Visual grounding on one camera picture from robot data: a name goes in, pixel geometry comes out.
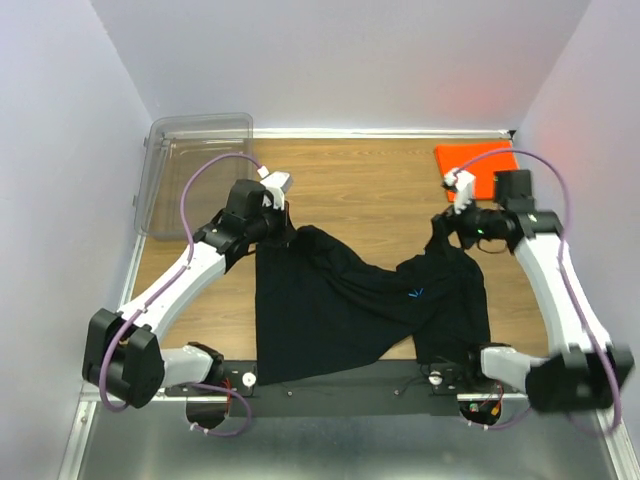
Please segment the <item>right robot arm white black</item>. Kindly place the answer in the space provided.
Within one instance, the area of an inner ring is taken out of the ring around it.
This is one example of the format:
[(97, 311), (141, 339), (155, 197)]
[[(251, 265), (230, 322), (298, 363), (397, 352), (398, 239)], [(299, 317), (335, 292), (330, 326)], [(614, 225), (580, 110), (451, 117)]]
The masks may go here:
[(480, 392), (500, 381), (526, 394), (539, 413), (618, 411), (633, 355), (613, 345), (590, 307), (558, 215), (536, 206), (530, 171), (495, 174), (495, 210), (477, 206), (475, 177), (466, 170), (452, 169), (443, 185), (454, 195), (444, 215), (446, 232), (456, 233), (465, 248), (481, 240), (506, 243), (531, 285), (549, 350), (539, 358), (511, 346), (483, 346), (478, 357), (461, 365), (462, 384)]

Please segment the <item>black t-shirt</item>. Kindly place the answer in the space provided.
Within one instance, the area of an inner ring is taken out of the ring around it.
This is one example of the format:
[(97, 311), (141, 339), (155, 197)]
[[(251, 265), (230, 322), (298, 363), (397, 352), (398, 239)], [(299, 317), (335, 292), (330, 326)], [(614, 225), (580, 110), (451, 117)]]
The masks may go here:
[(302, 226), (286, 244), (258, 245), (255, 280), (261, 385), (367, 366), (406, 338), (421, 364), (463, 363), (491, 339), (484, 275), (444, 241), (386, 270)]

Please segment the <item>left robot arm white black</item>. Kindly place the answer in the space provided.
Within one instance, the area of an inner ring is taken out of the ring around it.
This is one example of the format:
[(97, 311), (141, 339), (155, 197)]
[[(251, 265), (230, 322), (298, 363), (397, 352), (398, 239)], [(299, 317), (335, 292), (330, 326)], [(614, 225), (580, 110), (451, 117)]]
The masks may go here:
[(98, 388), (108, 409), (141, 408), (165, 387), (189, 384), (201, 395), (220, 387), (216, 351), (200, 344), (163, 349), (160, 343), (184, 310), (248, 256), (251, 246), (284, 237), (285, 195), (292, 183), (290, 174), (279, 171), (261, 181), (237, 181), (226, 207), (190, 236), (178, 260), (149, 288), (114, 312), (93, 315), (82, 377)]

